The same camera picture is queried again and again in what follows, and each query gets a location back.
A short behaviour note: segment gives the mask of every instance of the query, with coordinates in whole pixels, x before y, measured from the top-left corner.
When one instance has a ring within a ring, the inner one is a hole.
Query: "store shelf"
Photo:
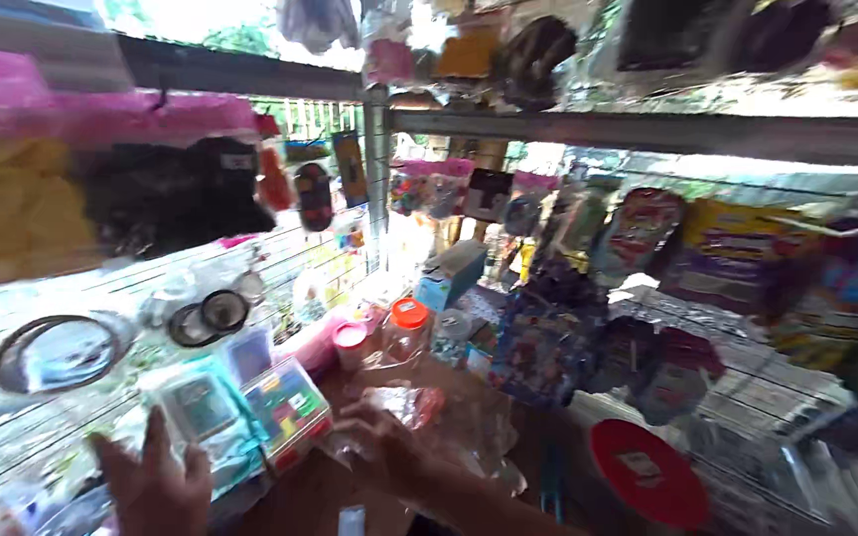
[[[349,70],[125,35],[118,35],[118,45],[135,83],[142,88],[354,102],[364,97],[359,73]]]
[[[858,118],[395,110],[390,120],[411,134],[858,166]]]

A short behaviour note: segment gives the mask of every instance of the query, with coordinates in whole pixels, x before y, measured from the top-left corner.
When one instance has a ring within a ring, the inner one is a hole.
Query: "red disc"
[[[708,518],[708,494],[690,464],[670,445],[627,420],[591,428],[595,466],[628,506],[656,522],[686,530]]]

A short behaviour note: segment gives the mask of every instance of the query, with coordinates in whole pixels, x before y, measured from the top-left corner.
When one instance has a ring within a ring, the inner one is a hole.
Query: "sticker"
[[[225,170],[253,170],[252,154],[221,154],[220,166]]]

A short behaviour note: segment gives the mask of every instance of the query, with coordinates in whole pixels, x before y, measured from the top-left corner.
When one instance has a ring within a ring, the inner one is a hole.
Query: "plastic jar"
[[[383,331],[383,353],[402,362],[426,343],[429,309],[413,298],[402,298],[390,309]]]
[[[436,359],[458,366],[465,357],[465,343],[472,335],[472,321],[462,311],[446,309],[435,319],[431,349]]]
[[[362,323],[341,323],[333,332],[333,344],[340,354],[340,368],[357,370],[363,363],[363,348],[369,331]]]

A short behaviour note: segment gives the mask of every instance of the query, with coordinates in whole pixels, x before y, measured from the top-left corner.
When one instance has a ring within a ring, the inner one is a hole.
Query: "human hand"
[[[353,473],[380,491],[415,502],[434,462],[413,434],[392,413],[365,401],[343,408],[340,416],[334,432],[349,436],[361,449],[345,453]]]
[[[171,438],[159,407],[151,408],[141,460],[99,434],[88,438],[117,507],[123,536],[196,536],[207,532],[211,463],[188,445],[184,469],[171,456]]]

